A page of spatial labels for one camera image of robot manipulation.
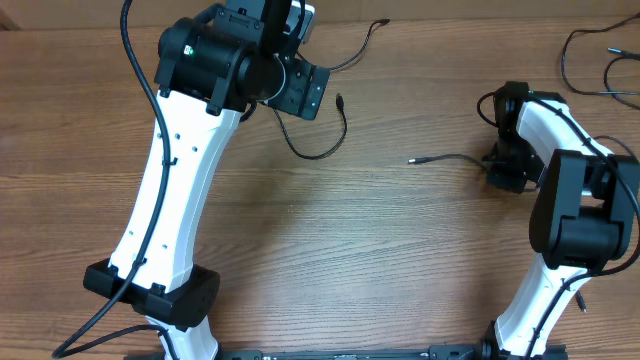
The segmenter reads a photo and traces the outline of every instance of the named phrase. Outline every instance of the wooden table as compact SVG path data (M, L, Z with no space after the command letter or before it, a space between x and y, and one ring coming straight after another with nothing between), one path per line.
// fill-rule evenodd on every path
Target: wooden table
M497 134L475 104L506 80L560 92L592 135L640 149L640 113L570 94L559 76L572 29L618 20L392 22L362 61L332 76L315 122L285 119L300 151L322 152L339 136L333 96L343 94L349 134L323 161L295 157L273 113L258 109L224 153L197 237L197 263L222 276L209 314L221 345L296 351L475 342L529 267L535 194L487 186L471 164L406 161L487 153ZM317 64L338 63L367 28L320 26L302 52ZM602 88L606 48L638 51L639 29L576 39L568 60L575 84ZM161 31L131 31L149 78ZM117 30L4 32L0 51L0 358L45 359L105 301L83 289L84 269L120 240L153 114ZM620 64L612 77L616 88L637 89L640 67ZM589 283L588 315L572 303L551 343L567 344L573 359L637 359L639 276L635 266ZM140 323L119 305L83 341ZM159 347L154 334L138 333L78 358Z

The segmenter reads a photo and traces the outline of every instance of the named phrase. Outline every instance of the wire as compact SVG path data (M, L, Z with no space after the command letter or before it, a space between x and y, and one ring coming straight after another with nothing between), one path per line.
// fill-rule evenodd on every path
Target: wire
M446 155L439 155L439 156L432 156L432 157L423 157L423 158L415 158L415 159L411 159L409 160L408 164L409 165L420 165L420 164L426 164L429 162L434 162L434 161L439 161L439 160L449 160L449 159L462 159L462 160L467 160L469 162L472 162L476 165L478 165L478 167L480 167L482 169L482 171L489 173L489 169L487 169L486 166L484 166L484 164L480 161L477 160L469 155L465 155L465 154L446 154Z
M249 120L249 118L251 116L253 116L253 113L256 112L256 108L258 107L258 103L255 100L251 101L251 106L249 107L249 110L247 110L244 114L242 114L242 116L240 117L240 122L245 122L247 120Z
M607 86L607 91L584 91L584 90L579 90L576 87L574 87L573 85L571 85L571 83L569 82L569 79L567 78L567 74L565 72L565 61L567 58L567 48L569 47L569 43L571 42L571 40L573 39L573 36L575 34L597 34L597 33L604 33L604 32L608 32L614 29L617 29L621 26L626 25L627 23L629 23L630 21L634 20L634 19L639 19L640 18L640 13L625 19L619 23L616 23L614 25L611 25L609 27L606 27L604 29L578 29L578 30L573 30L571 32L571 34L569 34L569 37L567 38L566 42L564 43L564 46L562 47L562 58L560 60L560 71L562 73L562 79L564 80L565 84L567 84L567 86L569 87L569 89L571 91L573 91L574 93L580 94L580 95L612 95L616 100L618 100L619 102L621 102L622 104L625 104L627 106L631 106L630 103L626 102L626 101L621 101L621 99L617 96L617 95L640 95L640 93L638 92L633 92L633 91L613 91L609 86ZM611 68L611 65L613 65L613 63L617 62L617 59L614 59L611 63L609 63L609 65L607 66L607 69L605 71L605 84L607 83L607 77L608 77L608 72L609 69Z
M221 4L213 4L196 15L193 20L200 24L208 24L216 18L221 9L223 9Z
M484 94L482 95L482 97L480 98L480 100L478 100L478 105L477 105L477 110L478 110L478 115L480 115L480 117L482 118L482 120L484 120L487 124L493 126L493 127L498 127L498 124L489 120L488 117L484 116L484 114L482 113L482 103L484 102L484 100L490 96L494 96L496 93L495 92L490 92L488 94Z
M616 177L616 179L618 180L618 184L622 187L624 192L627 194L627 197L631 201L631 205L633 206L633 210L636 213L636 218L638 220L638 223L640 224L640 206L638 206L638 200L636 199L636 195L633 193L633 190L631 190L631 188L629 187L628 182L626 181L624 176L622 176L622 174L620 173L618 168L611 162L611 160L609 160L609 158L607 158L607 156L605 156L600 150L598 150L598 148L596 148L591 143L592 139L588 138L582 132L582 130L578 127L578 125L575 122L573 122L567 115L565 115L562 112L561 109L556 109L553 106L551 106L551 105L547 104L546 102L544 102L544 101L542 101L540 99L537 99L537 98L529 98L529 99L527 99L527 101L535 102L538 105L544 107L545 109L553 112L554 114L556 114L557 116L562 118L567 123L567 125L569 125L569 127L573 130L573 132L576 134L576 136L578 136L578 138L580 138L580 140L583 142L584 146L587 147L591 152L593 152L598 158L600 158L600 160L602 160L607 165L607 167L609 168L609 171ZM630 151L632 156L635 157L635 154L633 154L631 149L629 148L628 150ZM533 348L535 347L536 341L540 337L540 333L542 332L542 328L544 327L544 324L547 322L549 316L553 312L553 309L558 304L558 301L560 301L560 298L562 297L562 294L567 289L569 289L572 284L574 284L577 281L584 280L584 279L591 278L591 277L602 277L602 276L609 276L609 275L617 274L617 273L619 273L621 271L624 271L624 270L628 269L631 265L633 265L638 260L639 256L640 256L640 238L638 239L638 243L636 244L636 248L635 248L633 254L623 264L621 264L621 265L619 265L617 267L614 267L612 269L609 269L609 270L603 270L603 271L601 271L599 273L592 273L592 272L589 271L586 274L576 276L576 277L566 281L564 284L562 284L562 286L560 287L558 292L553 297L551 303L549 304L549 306L545 310L544 314L542 315L542 318L540 319L540 322L538 323L538 326L535 328L535 330L533 332L533 336L531 338L531 341L529 342L529 347L527 348L527 352L526 352L526 355L525 355L525 360L531 359L531 353L533 352Z
M329 71L338 71L346 66L348 66L349 64L353 63L354 61L356 61L360 55L362 55L362 53L364 52L364 50L367 48L367 45L369 44L369 38L371 38L371 34L373 33L373 31L375 31L376 29L383 27L385 25L387 25L389 22L391 22L390 19L379 19L374 21L371 26L369 26L369 32L367 33L367 37L364 39L364 44L362 44L362 47L360 48L360 50L353 55L349 60L343 62L340 65L336 65L336 66L332 66L329 69ZM373 27L377 24L380 24L380 26L376 29L374 29ZM300 59L309 62L304 56L302 56L302 54L300 54L300 52L298 51L298 57L300 57Z
M640 110L640 105L634 104L630 101L627 101L623 98L620 97L619 94L614 93L614 91L611 89L611 86L609 85L609 70L611 70L611 67L613 66L613 64L617 63L620 60L635 60L635 61L639 61L640 59L637 57L630 57L630 56L620 56L617 57L613 60L611 60L609 62L609 64L607 64L607 68L604 70L604 86L607 88L607 91L611 93L611 96L616 99L619 103L627 105L628 107L632 108L632 109L636 109L636 110Z
M160 128L160 133L162 136L163 143L163 163L162 163L162 178L160 179L160 188L158 190L158 197L156 199L156 204L153 209L153 213L151 214L151 220L149 221L149 226L147 227L147 231L144 235L142 243L140 245L140 250L138 251L138 255L131 265L131 271L129 271L129 275L125 279L124 283L118 289L116 294L109 300L107 303L91 318L84 324L78 331L76 331L69 339L67 339L62 345L60 345L54 352L51 354L51 357L54 359L64 358L69 356L70 353L77 353L78 348L67 350L71 345L73 345L82 335L84 335L89 329L91 329L102 317L109 311L111 308L124 296L125 292L129 288L129 285L133 282L134 277L138 273L138 269L145 263L146 259L144 258L147 248L149 247L149 243L151 242L151 236L153 235L153 231L155 230L156 224L158 222L158 217L160 216L160 211L162 209L162 204L164 202L164 196L167 191L167 185L169 182L169 171L171 169L171 147L169 145L169 132L167 130L167 125L165 123L164 117L162 116L162 110L160 109L160 105L153 95L153 91L151 90L151 86L149 82L144 76L142 69L140 68L140 64L136 59L136 56L131 48L131 42L129 40L129 32L128 32L128 24L127 18L129 15L129 8L131 7L131 3L133 0L125 0L122 5L122 13L120 15L120 33L122 35L122 43L125 48L125 52L127 53L127 57L131 62L131 66L133 67L133 71L136 74L136 77L140 81L142 85L142 89L149 102L151 103L151 107L153 108L153 112L156 115L156 119L158 121L158 126ZM172 345L168 336L165 336L167 339L167 345L169 349L172 349Z
M112 334L103 336L99 339L96 339L94 341L88 342L82 346L78 346L75 349L71 349L67 352L67 356L71 356L71 355L75 355L77 353L89 350L93 347L96 347L100 344L106 343L107 341L137 332L137 331L143 331L143 330L155 330L157 332L160 333L160 335L162 335L165 340L167 341L167 344L170 344L169 346L167 346L169 348L169 354L171 355L172 359L178 359L178 355L175 352L175 349L173 347L173 343L171 342L171 337L166 336L165 334L167 333L167 329L163 328L162 326L159 325L137 325L137 326L132 326L130 328L126 328L120 331L116 331Z
M336 95L336 107L338 108L338 112L342 117L342 123L344 124L344 130L342 131L342 136L340 137L340 140L338 140L338 142L331 149L329 149L328 151L320 155L315 155L315 156L304 155L298 152L298 150L296 150L295 146L293 146L293 143L291 142L291 139L289 138L289 134L287 133L287 129L284 126L284 122L282 121L282 118L280 117L278 110L273 109L273 112L276 114L276 117L280 122L280 127L282 128L282 134L284 135L284 139L287 141L287 145L289 145L289 148L291 149L291 151L293 151L294 154L296 154L298 157L303 158L305 160L322 160L333 155L333 153L335 153L340 148L340 146L342 146L342 143L344 142L344 138L347 136L347 116L344 114L344 99L340 94Z
M595 136L593 139L594 140L600 140L600 139L611 140L614 143L620 145L623 149L625 149L635 161L638 161L638 158L636 157L636 154L634 154L633 150L631 150L631 148L627 144L623 143L621 140L614 138L613 136L600 135L600 136Z

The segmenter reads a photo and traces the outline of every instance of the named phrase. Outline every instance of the black cable plug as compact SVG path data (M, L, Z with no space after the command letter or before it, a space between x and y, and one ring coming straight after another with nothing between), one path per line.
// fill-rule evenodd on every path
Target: black cable plug
M632 53L631 51L620 50L620 49L615 49L615 48L608 48L607 50L612 54L624 56L624 57L627 57L629 59L640 60L640 54Z
M409 165L420 165L420 164L426 164L426 163L430 163L433 161L439 161L439 160L449 160L449 159L462 159L462 160L466 160L469 162L472 162L474 164L476 164L479 168L482 169L482 171L489 173L489 169L487 169L486 166L484 166L484 164L480 161L477 160L469 155L465 155L465 154L445 154L445 155L439 155L439 156L429 156L429 157L423 157L423 158L415 158L415 159L411 159L409 160L408 164Z
M576 303L578 303L578 307L580 308L580 311L586 314L587 302L584 301L584 297L582 296L582 293L580 292L580 290L576 292Z
M338 111L344 112L344 99L340 93L336 94L336 107L338 108Z

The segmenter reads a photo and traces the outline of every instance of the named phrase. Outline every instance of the cable connector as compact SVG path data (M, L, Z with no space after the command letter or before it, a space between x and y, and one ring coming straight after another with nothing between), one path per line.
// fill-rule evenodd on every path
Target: cable connector
M338 111L344 112L344 99L340 93L336 94L336 107L338 108Z
M409 164L409 165L420 165L420 164L426 164L426 163L431 162L431 161L433 161L432 157L415 158L415 159L409 160L409 162L407 164Z
M584 301L584 297L582 296L582 293L580 292L580 290L576 292L576 303L578 303L578 307L580 308L580 311L586 314L587 302Z
M616 49L616 48L608 48L607 50L612 54L628 57L628 58L631 58L631 59L640 60L640 54L636 54L636 53L632 53L630 51L620 50L620 49Z

